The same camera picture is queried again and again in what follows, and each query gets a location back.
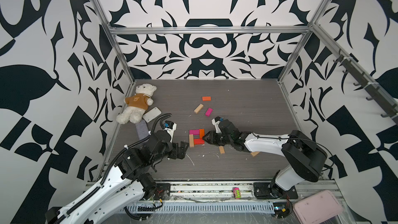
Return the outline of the red block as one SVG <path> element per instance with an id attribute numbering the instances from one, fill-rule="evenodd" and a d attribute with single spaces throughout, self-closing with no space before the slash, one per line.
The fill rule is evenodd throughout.
<path id="1" fill-rule="evenodd" d="M 194 145 L 204 145 L 205 141 L 202 139 L 194 139 Z"/>

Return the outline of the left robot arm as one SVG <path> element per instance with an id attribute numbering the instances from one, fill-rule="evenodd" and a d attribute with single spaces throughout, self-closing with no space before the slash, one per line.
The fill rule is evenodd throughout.
<path id="1" fill-rule="evenodd" d="M 103 177 L 64 207 L 46 212 L 48 224 L 100 224 L 122 208 L 151 198 L 157 184 L 148 172 L 163 159 L 183 159 L 189 143 L 174 143 L 174 131 L 159 130 L 124 147 Z"/>

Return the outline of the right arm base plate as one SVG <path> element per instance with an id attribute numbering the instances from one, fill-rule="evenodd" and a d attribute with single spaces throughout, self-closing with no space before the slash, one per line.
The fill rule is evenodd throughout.
<path id="1" fill-rule="evenodd" d="M 296 200 L 299 198 L 296 188 L 293 186 L 285 191 L 272 183 L 254 183 L 254 196 L 259 200 L 283 199 Z"/>

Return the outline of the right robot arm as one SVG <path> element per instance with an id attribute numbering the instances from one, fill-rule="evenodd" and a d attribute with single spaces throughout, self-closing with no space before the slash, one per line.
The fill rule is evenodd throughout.
<path id="1" fill-rule="evenodd" d="M 317 182 L 327 159 L 325 150 L 298 130 L 282 136 L 267 136 L 222 128 L 209 131 L 203 140 L 215 146 L 230 145 L 237 151 L 285 157 L 289 165 L 278 171 L 269 185 L 274 194 L 289 191 L 303 181 Z"/>

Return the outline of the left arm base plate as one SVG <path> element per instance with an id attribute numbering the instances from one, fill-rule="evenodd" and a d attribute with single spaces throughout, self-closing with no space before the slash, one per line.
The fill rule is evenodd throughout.
<path id="1" fill-rule="evenodd" d="M 153 194 L 149 196 L 150 200 L 168 200 L 171 193 L 170 183 L 160 183 L 155 187 Z"/>

